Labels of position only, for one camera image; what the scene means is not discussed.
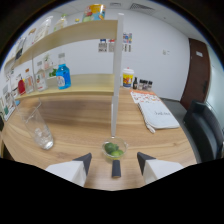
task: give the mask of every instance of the cabinet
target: cabinet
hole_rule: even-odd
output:
[[[123,40],[123,18],[122,13],[118,14],[117,20],[101,20],[74,24],[61,30],[53,32],[28,48],[22,56],[14,63],[15,68],[22,63],[32,60],[51,49],[77,41],[92,39],[115,39],[113,73],[112,74],[80,74],[72,75],[72,87],[64,90],[57,88],[55,78],[48,80],[49,88],[43,92],[32,92],[18,96],[16,100],[23,100],[28,97],[41,97],[61,94],[95,94],[110,95],[111,102],[111,135],[115,136],[118,111],[120,73],[122,60]]]

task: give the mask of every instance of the black chair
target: black chair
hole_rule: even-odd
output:
[[[183,121],[198,148],[201,162],[223,158],[223,132],[206,104],[193,100]]]

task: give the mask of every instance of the wooden table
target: wooden table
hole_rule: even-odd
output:
[[[21,106],[34,104],[26,99]],[[110,96],[42,97],[39,111],[54,137],[54,146],[46,151],[31,139],[19,114],[15,111],[5,122],[3,141],[15,161],[46,169],[51,164],[71,161],[89,152],[92,161],[85,188],[102,190],[133,189],[144,186],[137,160],[142,152],[160,160],[178,162],[184,167],[196,164],[190,143],[179,127],[157,130],[152,134],[129,90],[120,88],[116,136],[129,147],[121,160],[121,178],[111,178],[112,164],[101,151],[104,140],[111,136]]]

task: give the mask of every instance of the white wall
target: white wall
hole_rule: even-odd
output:
[[[224,71],[211,47],[207,46],[211,66],[211,80],[206,103],[211,107],[220,125],[224,128]]]
[[[153,81],[153,90],[158,96],[180,100],[189,69],[188,38],[169,24],[138,12],[107,9],[105,19],[117,19],[119,12],[124,13],[124,31],[133,35],[133,52],[123,52],[122,69],[126,67],[133,69],[138,81],[139,79]],[[53,14],[51,31],[60,18],[59,13],[48,13]],[[36,24],[41,24],[48,15],[42,17]],[[83,13],[77,13],[68,16],[68,25],[74,24],[75,18],[82,21],[82,15]],[[113,53],[98,53],[98,43],[99,40],[81,41],[54,49],[50,52],[52,61],[54,64],[57,63],[57,54],[64,51],[71,74],[112,73]],[[170,51],[170,54],[163,55],[163,50]],[[42,56],[35,58],[34,72],[37,71],[36,63],[41,58]],[[3,79],[1,71],[1,89],[5,86]]]

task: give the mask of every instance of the red bottle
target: red bottle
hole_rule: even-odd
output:
[[[21,80],[18,82],[18,91],[19,91],[19,94],[20,94],[20,95],[23,95],[24,93],[26,93],[26,90],[25,90],[25,83],[24,83],[24,81],[22,80],[22,77],[21,77]]]

